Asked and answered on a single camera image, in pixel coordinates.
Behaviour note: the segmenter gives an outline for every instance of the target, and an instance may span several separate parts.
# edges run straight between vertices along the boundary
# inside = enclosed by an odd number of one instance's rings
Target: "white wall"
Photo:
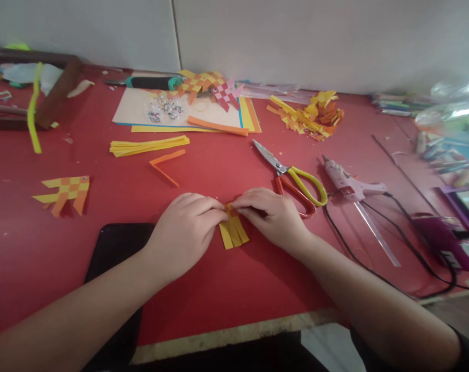
[[[183,68],[370,93],[469,75],[469,0],[175,0]]]
[[[0,0],[0,47],[11,42],[97,65],[180,68],[170,0]]]

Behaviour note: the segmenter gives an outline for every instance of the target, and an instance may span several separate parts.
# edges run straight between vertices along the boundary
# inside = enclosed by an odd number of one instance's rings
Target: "scissors blade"
[[[263,147],[260,143],[258,143],[256,140],[252,140],[255,144],[255,147],[257,147],[257,150],[262,154],[264,159],[266,159],[269,164],[271,164],[274,168],[276,168],[276,171],[278,172],[278,175],[281,175],[285,172],[288,171],[288,167],[285,167],[282,165],[275,157],[272,155],[272,153],[267,150],[265,147]]]

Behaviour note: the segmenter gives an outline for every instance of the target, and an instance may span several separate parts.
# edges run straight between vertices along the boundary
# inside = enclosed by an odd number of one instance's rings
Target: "left hand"
[[[204,255],[216,225],[227,221],[224,206],[200,194],[178,196],[161,216],[143,248],[155,269],[172,282],[191,269]]]

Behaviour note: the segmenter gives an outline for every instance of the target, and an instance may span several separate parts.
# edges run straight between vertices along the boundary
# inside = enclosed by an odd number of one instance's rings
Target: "wooden frame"
[[[65,100],[66,96],[72,91],[80,75],[82,63],[78,57],[70,54],[20,51],[13,49],[0,48],[0,63],[31,63],[43,62],[62,68],[64,71],[45,97],[35,114],[35,123],[38,129],[48,130],[50,124],[57,114],[58,107]],[[7,117],[0,118],[0,130],[28,130],[27,112],[22,108],[14,108],[0,105],[0,112],[20,115],[19,118]]]

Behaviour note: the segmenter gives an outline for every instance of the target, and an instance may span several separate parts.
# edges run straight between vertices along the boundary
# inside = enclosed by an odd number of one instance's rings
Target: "right hand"
[[[142,252],[172,282],[200,260],[217,224],[227,220],[224,206],[216,199],[182,194],[162,214]]]
[[[245,192],[231,205],[270,242],[296,258],[300,258],[301,251],[315,237],[303,224],[289,196],[278,195],[266,188],[256,188]],[[267,216],[262,217],[252,208],[264,211]]]

